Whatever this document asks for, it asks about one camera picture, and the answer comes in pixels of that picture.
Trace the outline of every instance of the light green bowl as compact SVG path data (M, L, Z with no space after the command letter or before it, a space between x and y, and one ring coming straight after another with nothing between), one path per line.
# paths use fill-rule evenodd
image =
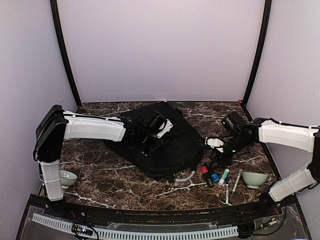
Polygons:
M68 189L74 185L78 179L78 176L70 171L60 170L61 185L63 189Z
M262 184L264 184L267 181L268 178L267 174L249 171L243 171L242 176L247 187L250 189L258 189Z

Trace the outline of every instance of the black backpack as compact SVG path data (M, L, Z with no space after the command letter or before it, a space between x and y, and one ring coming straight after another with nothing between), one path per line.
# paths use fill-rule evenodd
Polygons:
M105 144L120 156L136 165L147 176L159 180L173 180L174 174L187 168L195 170L204 155L200 134L184 119L178 109L166 102L158 102L138 109L126 111L121 116L148 122L155 112L173 123L173 128L161 140L163 143L150 150L146 143L128 148L123 142L105 140Z

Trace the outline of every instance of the black frame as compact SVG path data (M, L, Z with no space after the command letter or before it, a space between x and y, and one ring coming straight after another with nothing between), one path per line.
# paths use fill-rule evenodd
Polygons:
M68 78L68 82L73 94L74 101L79 108L82 104L80 95L77 89L76 81L74 78L74 75L72 73L71 65L69 62L68 54L67 54L67 49L66 49L66 44L64 40L64 35L62 32L62 27L61 27L61 22L60 22L60 17L59 17L59 9L58 9L58 3L57 0L50 0L51 4L51 12L52 12L52 18L53 18L53 23L54 23L54 28L55 28L55 34L56 38L59 44L60 48L60 53L61 53L61 58L63 61L64 65L64 70L66 73L66 76Z
M301 218L307 239L311 239L311 235L307 226L306 219L303 215L301 206L296 195L289 196L286 200L279 202L282 207L295 204ZM22 220L16 235L16 240L22 236L24 224L30 206L35 206L44 209L44 213L55 216L48 208L46 198L31 194L23 212ZM107 226L108 223L127 223L127 224L198 224L208 222L218 222L221 225L238 226L239 229L248 228L253 225L254 219L260 218L256 213L239 214L238 211L250 211L258 206L259 202L252 202L238 206L217 207L210 209L188 210L188 211L136 211L136 210L120 210L101 208L93 206L85 206L75 203L67 203L68 209L74 212L78 222L94 227ZM270 211L267 216L272 216L275 213Z
M257 76L257 72L258 72L258 68L259 68L259 64L260 64L262 52L264 49L266 36L267 36L267 29L268 29L270 12L271 12L271 3L272 3L272 0L265 0L264 2L264 11L263 11L259 40L258 40L258 44L255 51L255 56L253 60L250 77L249 77L248 84L246 86L245 93L242 100L242 104L244 104L244 106L247 106L252 89L255 84L255 80L256 80L256 76Z

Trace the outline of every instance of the black cable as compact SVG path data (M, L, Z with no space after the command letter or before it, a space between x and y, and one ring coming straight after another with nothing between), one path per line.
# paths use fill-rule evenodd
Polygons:
M305 128L305 129L320 129L319 126L304 126L304 125L297 125L297 124L291 124L291 123L286 123L286 122L279 122L275 119L273 119L272 117L270 117L268 120L271 120L272 122L279 124L279 125L283 125L283 126L292 126L292 127L298 127L298 128Z
M46 186L44 186L44 196L45 196L45 199L47 200L47 203L48 203L47 205L48 205L48 207L50 208L51 212L54 213L54 215L56 215L58 218L61 218L61 219L63 219L63 220L70 221L70 219L60 216L59 214L57 214L57 213L52 209L52 207L50 206L50 200L49 200L49 197L48 197L48 194L47 194ZM98 233L97 230L95 230L92 226L89 226L89 225L87 225L87 224L85 224L85 223L82 223L82 222L79 222L79 221L75 221L75 220L73 220L73 223L76 223L76 224L79 224L79 225L82 225L82 226L86 226L87 228L91 229L91 230L94 231L94 233L96 234L96 240L99 240L99 233Z
M315 184L308 187L309 190L314 189L316 186L319 185L319 182L316 182Z
M79 239L79 240L86 240L86 239L88 239L88 237L82 237L82 236L80 236L76 231L74 232L74 234L75 234L75 238L76 239Z
M286 217L287 217L287 206L285 206L285 209L284 209L284 216L283 216L283 219L281 221L281 223L279 224L278 228L270 233L255 233L255 231L257 230L260 230L261 228L256 228L255 230L252 230L250 232L247 232L247 231L239 231L239 234L241 235L251 235L251 236L269 236L269 235L272 235L274 233L276 233L278 230L281 229L281 227L284 225L285 223L285 220L286 220Z
M224 136L208 136L206 139L226 139L226 138L231 138L234 137L234 134L230 134L230 135L224 135Z

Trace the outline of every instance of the red marker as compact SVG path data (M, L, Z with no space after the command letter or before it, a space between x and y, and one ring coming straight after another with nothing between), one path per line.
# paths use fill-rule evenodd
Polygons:
M204 177L204 180L208 188L212 188L214 186L214 182L212 181L212 178L208 172L208 169L205 166L201 167L201 173Z

